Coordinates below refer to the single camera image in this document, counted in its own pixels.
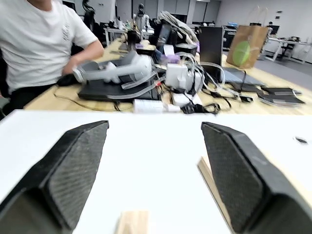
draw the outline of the man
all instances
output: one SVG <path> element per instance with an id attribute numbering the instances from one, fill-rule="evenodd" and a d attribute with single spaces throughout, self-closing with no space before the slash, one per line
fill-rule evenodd
<path id="1" fill-rule="evenodd" d="M 84 50 L 71 57 L 72 43 Z M 6 115 L 22 109 L 77 65 L 104 52 L 74 10 L 59 0 L 1 0 L 0 49 L 8 65 Z"/>

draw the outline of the chair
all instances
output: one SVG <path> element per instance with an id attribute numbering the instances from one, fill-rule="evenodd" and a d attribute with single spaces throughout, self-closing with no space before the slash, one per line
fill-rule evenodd
<path id="1" fill-rule="evenodd" d="M 9 97 L 9 86 L 6 82 L 8 66 L 2 57 L 2 51 L 0 50 L 0 92 L 5 98 Z"/>

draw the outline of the white tabletop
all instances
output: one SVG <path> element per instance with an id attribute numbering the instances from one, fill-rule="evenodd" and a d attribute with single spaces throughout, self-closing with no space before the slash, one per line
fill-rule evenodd
<path id="1" fill-rule="evenodd" d="M 282 42 L 282 43 L 288 43 L 288 44 L 296 44 L 296 45 L 307 45 L 312 46 L 312 43 L 306 43 L 306 42 L 297 42 L 297 41 L 288 41 L 288 40 L 281 40 L 278 38 L 269 38 L 269 40 Z"/>
<path id="2" fill-rule="evenodd" d="M 15 111 L 0 122 L 0 201 L 65 131 L 98 120 L 110 129 L 74 234 L 113 234 L 127 210 L 150 211 L 150 234 L 230 233 L 196 167 L 207 155 L 202 121 L 246 133 L 312 191 L 312 145 L 293 139 L 312 140 L 312 116 Z"/>

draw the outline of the brown paper bag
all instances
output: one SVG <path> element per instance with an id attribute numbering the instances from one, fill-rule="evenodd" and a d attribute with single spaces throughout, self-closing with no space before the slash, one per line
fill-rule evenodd
<path id="1" fill-rule="evenodd" d="M 268 30 L 268 27 L 240 26 L 226 61 L 239 68 L 252 68 L 258 59 Z"/>

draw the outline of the office desk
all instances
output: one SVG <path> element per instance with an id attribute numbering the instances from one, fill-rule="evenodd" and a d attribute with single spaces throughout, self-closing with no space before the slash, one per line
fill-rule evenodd
<path id="1" fill-rule="evenodd" d="M 282 48 L 283 44 L 285 44 L 285 43 L 287 43 L 287 44 L 292 44 L 292 45 L 305 45 L 305 46 L 309 46 L 309 50 L 308 50 L 308 52 L 305 54 L 305 56 L 302 58 L 302 61 L 298 61 L 298 60 L 289 58 L 289 60 L 292 60 L 292 61 L 295 61 L 295 62 L 300 62 L 300 63 L 302 63 L 302 64 L 304 64 L 304 63 L 306 62 L 307 56 L 308 56 L 308 54 L 310 53 L 310 51 L 311 51 L 311 49 L 312 49 L 312 43 L 297 42 L 297 41 L 288 41 L 288 40 L 280 40 L 280 39 L 277 39 L 277 38 L 269 38 L 269 40 L 278 42 L 278 48 L 277 48 L 276 52 L 274 53 L 273 58 L 266 57 L 267 60 L 270 60 L 270 61 L 273 61 L 273 62 L 276 60 L 280 49 Z"/>
<path id="2" fill-rule="evenodd" d="M 108 61 L 119 59 L 119 55 L 111 54 L 111 51 L 117 51 L 120 47 L 121 42 L 115 40 L 109 47 L 105 49 L 103 57 L 97 59 L 97 62 Z M 223 66 L 231 67 L 231 65 L 226 63 L 226 56 L 223 56 Z M 247 73 L 256 79 L 264 82 L 270 87 L 292 87 L 296 90 L 302 91 L 303 95 L 300 96 L 306 105 L 302 105 L 297 108 L 285 108 L 269 106 L 257 100 L 257 95 L 253 93 L 245 93 L 248 96 L 254 97 L 254 103 L 245 104 L 238 101 L 230 101 L 232 104 L 232 109 L 230 111 L 222 112 L 224 114 L 277 114 L 277 115 L 311 115 L 312 114 L 312 92 L 304 89 L 298 85 L 291 82 L 283 80 L 279 77 L 266 73 L 256 68 L 247 70 Z M 73 85 L 69 87 L 52 87 L 37 99 L 30 102 L 25 109 L 26 110 L 71 110 L 71 111 L 90 111 L 90 109 L 97 109 L 103 111 L 114 111 L 114 105 L 110 102 L 100 102 L 100 101 L 86 101 L 78 98 L 77 93 L 80 91 L 81 85 Z M 74 100 L 88 108 L 81 107 L 69 100 L 57 98 L 54 96 L 56 92 L 59 96 L 64 96 Z M 220 104 L 221 108 L 228 109 L 228 104 L 220 99 L 213 98 L 204 93 L 199 94 L 203 104 L 209 104 L 217 102 Z M 170 95 L 166 94 L 163 96 L 164 102 L 170 102 Z M 132 104 L 125 103 L 120 105 L 120 109 L 126 112 L 132 111 Z"/>
<path id="3" fill-rule="evenodd" d="M 126 32 L 125 29 L 118 29 L 118 28 L 104 28 L 105 31 L 105 37 L 106 37 L 106 44 L 107 46 L 109 46 L 111 44 L 110 42 L 110 38 L 108 36 L 108 33 L 112 33 L 113 34 L 113 38 L 115 40 L 115 33 L 120 33 L 123 34 L 124 32 Z M 151 36 L 154 35 L 154 31 L 148 31 L 148 32 L 143 32 L 143 36 Z"/>

